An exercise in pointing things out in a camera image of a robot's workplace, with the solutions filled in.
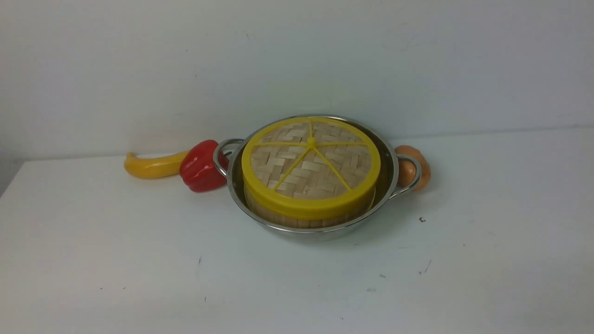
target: white tabletop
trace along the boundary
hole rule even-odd
[[[27,162],[0,199],[3,333],[594,333],[594,129],[399,140],[434,178],[343,238],[124,157]]]

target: yellow banana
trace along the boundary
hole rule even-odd
[[[132,152],[126,155],[124,169],[135,178],[156,179],[169,177],[179,173],[179,166],[189,151],[179,152],[170,156],[143,159]]]

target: woven bamboo mesh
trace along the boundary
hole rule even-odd
[[[315,147],[308,139],[315,139]],[[265,134],[251,152],[256,177],[276,193],[319,200],[340,196],[356,188],[368,175],[371,154],[356,134],[326,122],[296,122]],[[344,216],[324,220],[297,220],[274,214],[246,193],[250,208],[280,225],[315,228],[337,225],[363,214],[369,203]]]

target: yellow steamer lid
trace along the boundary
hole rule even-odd
[[[380,163],[375,144],[359,129],[306,117],[254,134],[241,159],[250,209],[300,221],[347,217],[362,206],[368,210]]]

